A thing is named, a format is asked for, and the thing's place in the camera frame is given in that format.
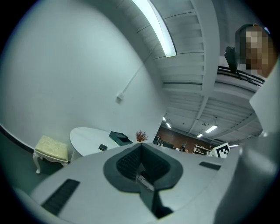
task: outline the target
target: person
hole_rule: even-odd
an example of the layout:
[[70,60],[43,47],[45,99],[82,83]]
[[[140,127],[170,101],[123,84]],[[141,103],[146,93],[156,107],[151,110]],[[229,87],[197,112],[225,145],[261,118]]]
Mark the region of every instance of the person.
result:
[[245,24],[235,33],[235,60],[266,78],[250,99],[264,132],[280,130],[280,61],[267,28]]
[[182,146],[180,147],[179,151],[185,152],[186,151],[186,144],[182,144]]
[[162,145],[162,140],[161,140],[161,138],[158,138],[158,140],[157,140],[157,145],[159,145],[159,146]]

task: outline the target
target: white panel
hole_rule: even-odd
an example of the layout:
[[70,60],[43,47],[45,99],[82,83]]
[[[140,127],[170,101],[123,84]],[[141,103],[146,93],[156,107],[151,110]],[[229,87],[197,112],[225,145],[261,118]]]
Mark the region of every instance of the white panel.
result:
[[202,85],[199,84],[163,84],[163,88],[167,91],[200,93]]
[[182,130],[187,130],[193,123],[193,120],[176,114],[168,114],[168,122],[170,122],[172,128],[177,127]]
[[198,24],[195,13],[174,16],[166,19],[165,23],[172,36],[177,54],[203,52],[203,39],[199,37],[200,33],[196,32],[196,37],[189,37],[192,36],[190,33],[195,28],[193,25]]
[[166,57],[176,56],[176,50],[171,39],[170,33],[163,21],[163,18],[159,14],[156,7],[152,4],[150,0],[132,0],[137,7],[141,10],[144,16],[149,21],[151,27],[161,43],[164,54]]
[[232,95],[229,93],[220,93],[218,91],[213,91],[212,94],[210,95],[213,99],[220,101],[220,102],[225,102],[225,103],[231,103],[234,105],[239,105],[243,108],[253,110],[252,106],[249,104],[249,100]]
[[199,98],[202,99],[203,97],[199,93],[181,93],[181,92],[175,92],[175,91],[170,91],[171,96],[178,96],[178,97],[187,97],[187,98]]
[[199,105],[195,105],[195,104],[192,104],[192,103],[185,103],[182,100],[174,100],[174,99],[172,99],[170,101],[169,105],[173,105],[173,104],[181,104],[183,106],[186,106],[188,109],[194,110],[194,111],[198,111],[199,110]]
[[252,91],[237,86],[224,84],[224,83],[215,83],[214,91],[220,94],[227,93],[230,95],[236,95],[238,97],[245,98],[247,100],[251,99],[252,96],[254,95],[254,92]]
[[202,84],[203,75],[164,75],[162,76],[163,82],[190,82]]
[[185,67],[184,65],[182,66],[177,66],[176,68],[165,68],[165,69],[160,69],[160,74],[161,75],[184,75],[184,74],[189,74],[189,75],[203,75],[203,66],[188,66]]
[[205,107],[205,112],[210,112],[210,113],[212,112],[213,114],[217,113],[217,115],[222,114],[228,117],[236,118],[237,120],[240,120],[240,122],[243,119],[246,119],[247,117],[247,114],[240,113],[235,110],[229,110],[223,107],[216,107],[214,105],[209,105],[209,104],[207,104],[207,106]]
[[243,133],[247,136],[259,134],[259,133],[261,133],[261,131],[262,131],[262,129],[254,129],[249,126],[242,127],[239,130],[240,133]]
[[149,21],[146,19],[141,10],[137,7],[132,0],[124,0],[118,7],[125,16],[129,18],[131,23],[136,28],[136,31],[143,29],[144,27],[150,26]]
[[248,126],[256,130],[262,130],[262,126],[258,118],[253,122],[249,123]]
[[201,103],[200,98],[179,97],[176,95],[171,95],[169,99],[170,102],[177,101],[182,104],[195,105],[198,109],[200,108],[200,103]]
[[226,136],[219,138],[219,140],[222,140],[224,142],[232,142],[232,141],[242,140],[242,139],[246,139],[246,138],[248,138],[247,135],[244,135],[239,132],[234,132],[234,133],[231,133],[231,134],[228,134]]
[[243,89],[247,89],[252,92],[256,92],[260,88],[259,86],[253,85],[245,80],[240,80],[235,77],[230,77],[227,75],[218,74],[215,81],[219,83],[234,85]]
[[187,32],[174,32],[172,37],[173,38],[182,38],[182,39],[187,39],[187,38],[201,38],[202,33],[200,29],[191,29],[189,25],[186,26],[186,29],[188,29]]
[[191,110],[188,110],[187,108],[186,109],[183,109],[183,108],[175,108],[175,107],[172,107],[169,106],[167,107],[167,110],[166,110],[166,113],[167,114],[174,114],[174,115],[178,115],[178,116],[182,116],[182,117],[186,117],[190,120],[194,120],[195,119],[195,114],[194,114],[195,111],[191,111]]
[[154,60],[159,68],[178,67],[182,65],[204,66],[204,53],[180,54],[171,58],[158,58]]
[[151,0],[163,18],[194,12],[189,0]]
[[226,112],[228,113],[237,113],[238,115],[242,116],[244,119],[250,116],[254,112],[252,109],[242,107],[238,104],[219,101],[214,98],[210,98],[207,105],[211,107],[215,107],[216,109],[226,110]]
[[170,94],[170,99],[181,99],[181,100],[185,100],[186,102],[195,103],[197,106],[199,106],[203,97],[198,94],[194,94],[194,95]]
[[216,123],[216,125],[224,128],[225,130],[230,129],[231,127],[235,126],[238,123],[238,121],[236,120],[232,120],[227,117],[221,117],[221,116],[217,117],[215,122],[215,116],[216,114],[207,113],[204,111],[200,117],[200,120],[204,121],[207,124]]
[[165,57],[165,53],[160,45],[157,35],[155,34],[151,26],[146,27],[145,29],[138,32],[141,38],[146,43],[147,48],[151,52],[153,50],[152,57]]

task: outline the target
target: fluorescent ceiling light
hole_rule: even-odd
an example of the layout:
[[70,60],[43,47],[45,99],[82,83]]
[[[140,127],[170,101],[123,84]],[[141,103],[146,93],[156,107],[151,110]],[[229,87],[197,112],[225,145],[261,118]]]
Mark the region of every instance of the fluorescent ceiling light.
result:
[[151,3],[150,0],[132,0],[138,8],[142,11],[144,16],[149,21],[150,25],[154,29],[159,42],[163,48],[166,57],[176,56],[176,50],[169,34],[169,31],[165,25],[165,22],[161,18],[157,9]]
[[218,127],[218,126],[213,125],[212,127],[210,127],[210,128],[206,131],[206,133],[209,133],[209,132],[215,130],[217,127]]

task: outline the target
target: upholstered stool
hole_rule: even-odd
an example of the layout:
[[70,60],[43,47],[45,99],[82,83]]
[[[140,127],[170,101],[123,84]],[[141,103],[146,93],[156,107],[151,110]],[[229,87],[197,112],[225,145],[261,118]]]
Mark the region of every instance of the upholstered stool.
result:
[[33,153],[33,161],[37,167],[37,174],[41,172],[38,157],[41,159],[45,158],[51,162],[58,162],[63,166],[66,166],[68,165],[67,145],[43,135]]

